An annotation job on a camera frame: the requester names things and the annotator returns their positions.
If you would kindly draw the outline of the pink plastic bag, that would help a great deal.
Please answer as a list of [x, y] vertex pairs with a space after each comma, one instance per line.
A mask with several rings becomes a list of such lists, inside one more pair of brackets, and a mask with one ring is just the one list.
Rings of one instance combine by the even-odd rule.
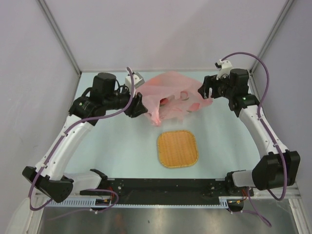
[[[187, 114], [196, 112], [212, 104], [213, 100], [203, 99], [198, 93], [202, 83], [175, 71], [169, 71], [149, 79], [136, 89], [143, 96], [142, 101], [148, 109], [145, 116], [154, 126], [172, 118], [182, 120]], [[163, 98], [170, 102], [160, 106]]]

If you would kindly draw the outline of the woven bamboo tray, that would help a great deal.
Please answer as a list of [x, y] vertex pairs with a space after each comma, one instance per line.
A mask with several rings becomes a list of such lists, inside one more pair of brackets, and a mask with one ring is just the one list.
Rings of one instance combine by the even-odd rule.
[[157, 139], [158, 159], [166, 168], [184, 168], [197, 163], [196, 138], [188, 130], [167, 131]]

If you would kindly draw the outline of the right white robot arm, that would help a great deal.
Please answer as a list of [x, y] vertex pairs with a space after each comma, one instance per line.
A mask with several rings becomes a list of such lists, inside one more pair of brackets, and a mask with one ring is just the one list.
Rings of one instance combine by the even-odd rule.
[[206, 76], [198, 92], [204, 99], [226, 98], [229, 108], [244, 123], [259, 152], [260, 161], [252, 170], [229, 172], [225, 191], [237, 195], [243, 187], [270, 190], [295, 183], [300, 155], [290, 151], [277, 137], [260, 107], [258, 98], [250, 94], [249, 72], [232, 69], [229, 74]]

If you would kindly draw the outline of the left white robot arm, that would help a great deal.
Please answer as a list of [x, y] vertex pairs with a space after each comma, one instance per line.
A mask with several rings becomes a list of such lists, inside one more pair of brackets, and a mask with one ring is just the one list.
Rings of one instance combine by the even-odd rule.
[[24, 168], [22, 175], [51, 200], [60, 203], [70, 194], [97, 195], [108, 189], [107, 175], [97, 169], [85, 173], [65, 174], [66, 166], [85, 136], [107, 111], [124, 113], [134, 118], [147, 112], [142, 103], [142, 94], [136, 88], [144, 83], [139, 73], [129, 72], [124, 85], [115, 75], [98, 73], [91, 87], [74, 100], [65, 124], [44, 157], [34, 166]]

